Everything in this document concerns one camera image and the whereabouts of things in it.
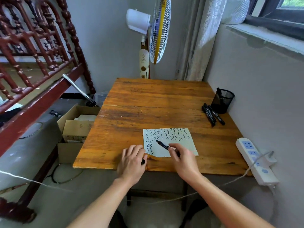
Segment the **person's right hand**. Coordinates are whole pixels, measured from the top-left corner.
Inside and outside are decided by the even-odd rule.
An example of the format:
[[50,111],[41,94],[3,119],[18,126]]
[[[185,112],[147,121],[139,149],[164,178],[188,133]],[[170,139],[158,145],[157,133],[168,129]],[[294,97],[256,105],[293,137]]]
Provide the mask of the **person's right hand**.
[[174,165],[176,172],[186,183],[194,187],[202,178],[195,155],[181,144],[170,143],[169,146],[169,150],[176,148],[180,152],[180,158],[177,157],[177,164]]

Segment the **person's left hand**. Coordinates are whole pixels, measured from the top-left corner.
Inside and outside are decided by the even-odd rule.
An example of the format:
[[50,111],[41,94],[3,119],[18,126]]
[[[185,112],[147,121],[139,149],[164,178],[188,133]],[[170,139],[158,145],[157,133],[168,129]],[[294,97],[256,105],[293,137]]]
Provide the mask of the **person's left hand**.
[[131,145],[129,148],[123,149],[121,160],[117,167],[118,178],[128,188],[138,183],[146,169],[146,165],[141,166],[140,164],[139,151],[145,151],[143,145]]

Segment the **black marker pen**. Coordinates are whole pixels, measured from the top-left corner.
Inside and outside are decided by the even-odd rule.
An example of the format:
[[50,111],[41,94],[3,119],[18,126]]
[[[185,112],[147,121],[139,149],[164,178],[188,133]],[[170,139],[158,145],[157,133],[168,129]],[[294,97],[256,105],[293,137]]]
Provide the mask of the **black marker pen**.
[[213,115],[212,115],[211,111],[209,110],[208,105],[206,103],[203,104],[202,111],[207,116],[207,119],[209,120],[211,127],[214,127],[216,125],[216,119],[213,117]]
[[210,105],[208,105],[208,109],[209,109],[209,111],[211,112],[211,114],[213,115],[213,117],[215,118],[215,119],[217,119],[218,120],[218,122],[220,123],[220,124],[222,124],[222,125],[225,125],[226,123],[224,122],[224,120],[211,108],[211,106]]
[[[166,149],[166,150],[169,151],[170,146],[165,145],[163,142],[161,142],[161,141],[159,141],[159,140],[156,140],[156,142],[157,142],[158,145],[160,145],[161,147],[163,147],[164,149]],[[180,158],[180,152],[179,152],[176,148],[172,148],[172,149],[175,150],[177,157]]]

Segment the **person's right forearm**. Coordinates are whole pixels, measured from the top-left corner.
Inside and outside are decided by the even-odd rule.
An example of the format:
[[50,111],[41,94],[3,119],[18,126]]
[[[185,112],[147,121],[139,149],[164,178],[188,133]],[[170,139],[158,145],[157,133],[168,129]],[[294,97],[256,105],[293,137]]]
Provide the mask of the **person's right forearm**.
[[201,174],[180,177],[198,192],[226,228],[275,228]]

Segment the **person's left forearm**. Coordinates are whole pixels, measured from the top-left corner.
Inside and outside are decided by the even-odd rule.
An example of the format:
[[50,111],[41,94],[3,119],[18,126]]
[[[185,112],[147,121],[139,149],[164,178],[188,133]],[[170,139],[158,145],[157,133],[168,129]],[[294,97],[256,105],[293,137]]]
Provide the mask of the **person's left forearm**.
[[140,178],[119,177],[66,228],[108,228],[127,192]]

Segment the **white paper with zigzag lines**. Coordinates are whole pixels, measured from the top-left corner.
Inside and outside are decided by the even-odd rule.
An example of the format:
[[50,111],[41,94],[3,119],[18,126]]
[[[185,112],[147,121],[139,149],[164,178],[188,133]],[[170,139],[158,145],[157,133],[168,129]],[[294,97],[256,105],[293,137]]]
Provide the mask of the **white paper with zigzag lines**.
[[156,140],[165,145],[178,143],[198,156],[192,136],[188,128],[143,129],[143,147],[147,154],[154,157],[170,157],[169,151],[157,144]]

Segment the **wooden table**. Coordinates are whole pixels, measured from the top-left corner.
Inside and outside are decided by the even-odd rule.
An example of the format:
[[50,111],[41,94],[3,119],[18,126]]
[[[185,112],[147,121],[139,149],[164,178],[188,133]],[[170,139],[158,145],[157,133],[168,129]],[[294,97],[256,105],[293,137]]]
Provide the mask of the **wooden table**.
[[240,176],[248,169],[235,142],[242,137],[229,114],[211,127],[201,107],[214,91],[206,82],[117,78],[73,168],[115,170],[124,148],[143,145],[143,129],[188,128],[202,174]]

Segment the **small cardboard box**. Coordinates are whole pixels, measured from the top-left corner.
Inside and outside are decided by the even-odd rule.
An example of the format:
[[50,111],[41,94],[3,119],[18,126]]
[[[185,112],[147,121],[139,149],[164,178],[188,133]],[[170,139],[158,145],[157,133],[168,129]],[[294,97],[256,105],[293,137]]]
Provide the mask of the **small cardboard box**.
[[93,121],[66,120],[62,134],[65,143],[84,143],[93,124]]

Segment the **black mesh pen holder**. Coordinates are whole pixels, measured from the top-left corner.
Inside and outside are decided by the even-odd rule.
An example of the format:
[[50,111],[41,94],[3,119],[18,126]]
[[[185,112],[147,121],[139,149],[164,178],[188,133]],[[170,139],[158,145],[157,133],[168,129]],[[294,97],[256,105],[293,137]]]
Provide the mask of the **black mesh pen holder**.
[[235,94],[231,91],[217,88],[215,97],[211,103],[211,108],[217,114],[225,114],[234,97]]

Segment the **large open cardboard box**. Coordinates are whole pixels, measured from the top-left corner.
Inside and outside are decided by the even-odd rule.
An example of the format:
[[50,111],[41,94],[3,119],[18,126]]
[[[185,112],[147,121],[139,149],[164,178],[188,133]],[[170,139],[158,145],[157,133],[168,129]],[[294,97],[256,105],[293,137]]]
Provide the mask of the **large open cardboard box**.
[[[100,107],[88,107],[76,104],[57,121],[57,125],[61,132],[61,135],[63,134],[63,128],[65,126],[66,120],[94,122],[97,118],[100,109]],[[62,135],[62,138],[57,146],[59,162],[73,165],[77,155],[79,154],[83,146],[83,143],[65,143]]]

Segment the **white power strip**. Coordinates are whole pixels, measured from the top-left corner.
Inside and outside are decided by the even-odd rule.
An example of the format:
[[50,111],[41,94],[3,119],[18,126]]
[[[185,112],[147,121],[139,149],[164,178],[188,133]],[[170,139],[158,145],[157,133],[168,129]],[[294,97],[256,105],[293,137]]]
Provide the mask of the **white power strip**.
[[246,161],[257,183],[261,186],[279,184],[279,180],[273,173],[271,167],[265,162],[264,153],[257,150],[254,144],[247,138],[238,138],[236,147]]

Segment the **metal rod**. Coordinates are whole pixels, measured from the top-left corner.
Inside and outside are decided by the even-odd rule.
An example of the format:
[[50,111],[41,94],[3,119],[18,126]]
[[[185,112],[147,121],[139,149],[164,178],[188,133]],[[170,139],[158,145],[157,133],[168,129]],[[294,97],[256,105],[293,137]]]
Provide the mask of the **metal rod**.
[[99,107],[97,105],[97,103],[89,96],[87,95],[85,92],[83,92],[76,84],[75,82],[70,79],[66,74],[63,74],[62,77],[64,79],[66,79],[83,97],[85,97],[85,99],[87,99],[87,103],[86,103],[86,106],[89,106],[89,107]]

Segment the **white plug adapter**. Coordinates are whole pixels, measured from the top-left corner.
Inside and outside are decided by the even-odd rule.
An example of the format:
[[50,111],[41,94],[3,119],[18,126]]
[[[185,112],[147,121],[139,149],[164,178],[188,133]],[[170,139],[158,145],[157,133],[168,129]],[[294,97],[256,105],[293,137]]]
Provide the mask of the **white plug adapter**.
[[277,159],[275,158],[275,152],[273,150],[264,153],[264,158],[268,166],[272,166],[277,163]]

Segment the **white lace curtain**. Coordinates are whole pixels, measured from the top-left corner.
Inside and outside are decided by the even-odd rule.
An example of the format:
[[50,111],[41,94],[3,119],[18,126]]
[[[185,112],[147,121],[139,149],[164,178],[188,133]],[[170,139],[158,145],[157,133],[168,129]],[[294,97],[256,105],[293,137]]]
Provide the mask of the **white lace curtain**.
[[189,1],[175,79],[202,81],[227,0]]

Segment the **white standing fan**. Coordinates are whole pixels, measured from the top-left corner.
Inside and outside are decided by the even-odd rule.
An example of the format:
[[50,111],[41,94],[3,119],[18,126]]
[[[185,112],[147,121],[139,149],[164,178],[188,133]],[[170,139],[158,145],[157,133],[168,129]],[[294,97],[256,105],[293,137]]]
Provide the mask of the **white standing fan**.
[[141,45],[148,49],[139,51],[140,78],[150,79],[150,63],[160,62],[168,41],[171,21],[171,0],[158,0],[153,15],[129,8],[126,13],[127,27],[141,34]]

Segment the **white mesh bundle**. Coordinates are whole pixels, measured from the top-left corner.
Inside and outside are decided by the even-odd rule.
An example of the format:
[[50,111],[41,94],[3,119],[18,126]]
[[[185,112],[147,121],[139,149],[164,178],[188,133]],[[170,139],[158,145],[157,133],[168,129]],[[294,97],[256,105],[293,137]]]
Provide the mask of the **white mesh bundle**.
[[227,0],[221,24],[242,24],[247,16],[250,0]]

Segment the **red carved wooden bed frame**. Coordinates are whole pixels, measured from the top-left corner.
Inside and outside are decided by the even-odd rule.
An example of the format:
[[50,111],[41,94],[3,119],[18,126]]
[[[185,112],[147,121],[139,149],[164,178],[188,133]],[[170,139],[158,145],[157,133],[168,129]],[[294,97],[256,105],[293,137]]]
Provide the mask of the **red carved wooden bed frame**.
[[96,90],[66,0],[0,0],[0,157],[81,75]]

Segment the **dark window frame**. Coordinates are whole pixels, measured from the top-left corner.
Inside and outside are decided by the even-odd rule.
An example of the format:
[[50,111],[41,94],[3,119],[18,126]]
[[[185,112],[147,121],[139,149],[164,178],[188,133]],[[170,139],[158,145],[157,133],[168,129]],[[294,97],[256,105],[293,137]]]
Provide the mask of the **dark window frame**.
[[304,41],[304,0],[249,0],[245,23]]

